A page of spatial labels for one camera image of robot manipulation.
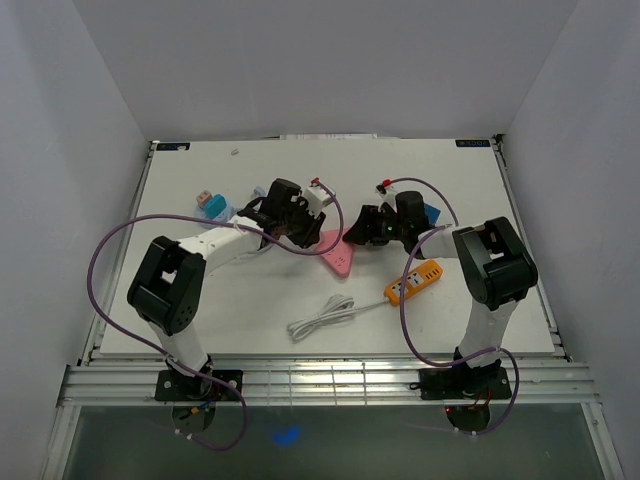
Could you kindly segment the pink triangular power strip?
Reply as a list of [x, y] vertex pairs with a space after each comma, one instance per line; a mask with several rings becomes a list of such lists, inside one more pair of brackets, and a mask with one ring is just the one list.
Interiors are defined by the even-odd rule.
[[315, 251], [324, 251], [338, 240], [336, 246], [320, 256], [325, 266], [338, 278], [347, 278], [351, 273], [354, 257], [354, 247], [343, 241], [338, 229], [323, 231], [320, 242]]

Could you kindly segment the cyan blue charger plug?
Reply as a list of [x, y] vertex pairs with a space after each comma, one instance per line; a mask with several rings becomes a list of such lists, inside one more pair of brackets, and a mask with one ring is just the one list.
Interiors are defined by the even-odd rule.
[[216, 194], [203, 208], [205, 216], [211, 220], [226, 219], [228, 217], [229, 205], [223, 195]]

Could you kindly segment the rose gold charger plug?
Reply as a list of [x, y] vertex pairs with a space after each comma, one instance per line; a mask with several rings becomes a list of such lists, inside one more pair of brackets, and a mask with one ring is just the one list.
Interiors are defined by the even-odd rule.
[[197, 197], [198, 206], [203, 209], [205, 205], [212, 199], [212, 194], [208, 190], [203, 190]]

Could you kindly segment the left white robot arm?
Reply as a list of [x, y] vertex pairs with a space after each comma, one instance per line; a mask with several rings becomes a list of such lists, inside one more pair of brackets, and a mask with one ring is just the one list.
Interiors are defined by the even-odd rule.
[[333, 202], [328, 189], [278, 178], [266, 196], [250, 201], [231, 219], [204, 233], [171, 240], [159, 236], [149, 245], [127, 292], [127, 302], [156, 333], [177, 386], [190, 399], [205, 397], [212, 376], [204, 367], [210, 357], [193, 325], [205, 276], [256, 253], [280, 237], [307, 249], [320, 240]]

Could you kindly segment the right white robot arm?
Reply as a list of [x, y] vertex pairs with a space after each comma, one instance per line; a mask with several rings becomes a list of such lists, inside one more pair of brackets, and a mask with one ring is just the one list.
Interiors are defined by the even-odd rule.
[[[354, 245], [384, 246], [400, 242], [408, 260], [400, 278], [401, 329], [410, 351], [424, 364], [455, 368], [454, 390], [474, 397], [488, 384], [484, 367], [506, 352], [502, 342], [509, 320], [519, 302], [538, 282], [537, 267], [514, 226], [504, 216], [476, 226], [436, 225], [427, 215], [424, 200], [416, 191], [394, 196], [394, 203], [364, 205], [355, 223], [343, 235]], [[405, 302], [411, 288], [409, 271], [417, 259], [456, 259], [471, 296], [465, 334], [449, 362], [433, 362], [411, 341]]]

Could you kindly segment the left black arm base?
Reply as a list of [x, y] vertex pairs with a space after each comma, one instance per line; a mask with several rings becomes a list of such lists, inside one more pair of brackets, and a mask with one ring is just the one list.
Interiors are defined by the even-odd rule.
[[185, 376], [173, 369], [157, 377], [154, 399], [159, 402], [238, 401], [228, 387], [198, 376]]

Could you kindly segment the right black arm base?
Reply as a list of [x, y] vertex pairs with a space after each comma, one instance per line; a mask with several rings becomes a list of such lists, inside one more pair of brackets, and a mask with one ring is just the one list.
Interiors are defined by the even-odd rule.
[[463, 372], [454, 368], [426, 368], [418, 371], [418, 380], [409, 384], [420, 392], [422, 400], [491, 399], [509, 400], [512, 388], [506, 369]]

